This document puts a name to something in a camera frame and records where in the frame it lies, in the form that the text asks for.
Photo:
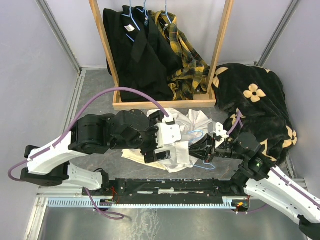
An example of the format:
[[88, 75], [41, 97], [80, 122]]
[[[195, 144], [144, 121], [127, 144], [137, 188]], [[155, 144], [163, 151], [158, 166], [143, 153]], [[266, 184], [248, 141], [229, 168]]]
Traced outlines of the blue wire hanger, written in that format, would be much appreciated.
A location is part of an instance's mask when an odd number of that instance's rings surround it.
[[[187, 132], [188, 135], [192, 135], [192, 138], [188, 141], [189, 145], [194, 143], [196, 140], [200, 140], [205, 134], [202, 130], [192, 130]], [[195, 168], [204, 169], [208, 171], [213, 171], [216, 167], [212, 163], [206, 163], [204, 160], [202, 161], [202, 165], [194, 164]]]

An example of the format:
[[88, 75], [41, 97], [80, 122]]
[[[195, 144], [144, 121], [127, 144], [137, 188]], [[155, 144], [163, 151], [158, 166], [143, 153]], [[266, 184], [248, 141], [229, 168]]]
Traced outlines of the white shirt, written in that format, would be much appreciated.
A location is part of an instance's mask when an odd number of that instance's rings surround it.
[[175, 119], [175, 123], [180, 126], [181, 141], [165, 145], [171, 152], [171, 158], [161, 160], [162, 164], [169, 173], [177, 173], [187, 168], [193, 168], [198, 159], [189, 155], [189, 140], [193, 137], [187, 132], [201, 130], [204, 136], [208, 133], [208, 124], [213, 120], [208, 118], [201, 110], [190, 109], [187, 114], [183, 114], [174, 108], [165, 109]]

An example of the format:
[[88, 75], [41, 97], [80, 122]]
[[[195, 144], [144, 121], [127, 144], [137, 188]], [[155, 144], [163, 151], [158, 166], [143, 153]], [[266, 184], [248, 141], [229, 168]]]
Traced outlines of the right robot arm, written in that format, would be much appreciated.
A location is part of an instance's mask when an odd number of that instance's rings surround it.
[[241, 133], [233, 142], [221, 136], [206, 134], [189, 146], [189, 155], [211, 162], [213, 158], [241, 160], [238, 170], [228, 182], [231, 193], [257, 198], [282, 212], [311, 240], [320, 238], [320, 200], [291, 180], [278, 166], [262, 159], [263, 146], [256, 137]]

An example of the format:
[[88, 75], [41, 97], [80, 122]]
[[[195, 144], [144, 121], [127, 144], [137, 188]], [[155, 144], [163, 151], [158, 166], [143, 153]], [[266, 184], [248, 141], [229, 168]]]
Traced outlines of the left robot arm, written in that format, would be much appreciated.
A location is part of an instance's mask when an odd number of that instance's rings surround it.
[[63, 183], [85, 187], [106, 195], [111, 189], [105, 173], [81, 169], [70, 161], [109, 150], [139, 150], [146, 164], [170, 156], [161, 148], [158, 135], [161, 124], [173, 125], [175, 119], [161, 110], [146, 115], [139, 109], [122, 110], [117, 114], [88, 114], [75, 122], [61, 142], [54, 140], [44, 147], [28, 145], [25, 157], [28, 164], [21, 170], [20, 180], [42, 187]]

